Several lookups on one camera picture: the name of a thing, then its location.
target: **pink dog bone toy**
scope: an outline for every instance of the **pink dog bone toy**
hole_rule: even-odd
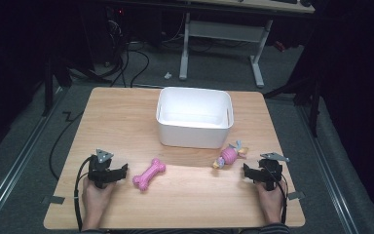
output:
[[[233,164],[238,156],[245,158],[245,154],[247,153],[248,148],[242,147],[242,142],[240,140],[236,141],[236,144],[238,145],[237,147],[229,144],[229,147],[221,151],[220,157],[218,157],[213,163],[213,167],[215,169],[221,169],[225,164]]]
[[[148,182],[156,175],[156,173],[162,173],[166,170],[166,164],[160,162],[158,158],[154,158],[151,162],[150,168],[147,169],[142,175],[136,175],[133,177],[132,182],[135,186],[138,186],[139,190],[145,191],[148,188]]]

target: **white desk frame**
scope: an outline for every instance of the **white desk frame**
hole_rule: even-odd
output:
[[[259,60],[263,48],[269,36],[273,21],[269,19],[264,27],[244,26],[237,24],[217,23],[199,20],[190,20],[190,14],[186,14],[184,29],[184,48],[181,56],[180,80],[187,79],[188,70],[188,42],[190,36],[245,41],[257,43],[254,56],[250,56],[256,86],[264,87],[263,77],[260,72]]]

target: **hand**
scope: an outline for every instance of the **hand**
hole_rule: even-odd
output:
[[[97,188],[93,181],[84,178],[83,202],[86,215],[82,231],[98,229],[116,183],[109,183],[104,189]]]
[[[255,184],[259,193],[260,207],[267,224],[281,222],[281,208],[283,207],[281,189],[276,186],[274,190],[267,191],[264,183],[255,181]],[[283,181],[280,181],[280,185],[283,191],[286,191],[286,184]]]

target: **white container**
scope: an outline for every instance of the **white container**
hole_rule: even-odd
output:
[[[233,126],[233,106],[223,91],[164,88],[156,113],[160,142],[169,146],[220,148]]]

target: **wooden table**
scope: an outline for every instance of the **wooden table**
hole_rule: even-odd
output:
[[[221,170],[212,167],[221,149],[164,146],[156,120],[160,90],[95,88],[59,178],[55,196],[62,205],[50,204],[44,225],[48,229],[77,229],[73,190],[79,167],[97,148],[115,154],[111,169],[129,164],[101,223],[102,228],[234,228],[265,224],[252,180],[243,176],[243,163],[258,167],[261,153],[282,154],[266,103],[260,93],[228,92],[235,123],[225,142],[240,139],[249,147],[246,159]],[[141,175],[154,157],[167,164],[145,192],[132,178]],[[283,164],[289,192],[293,192],[287,165]],[[301,226],[305,218],[298,200],[288,202],[289,226]]]

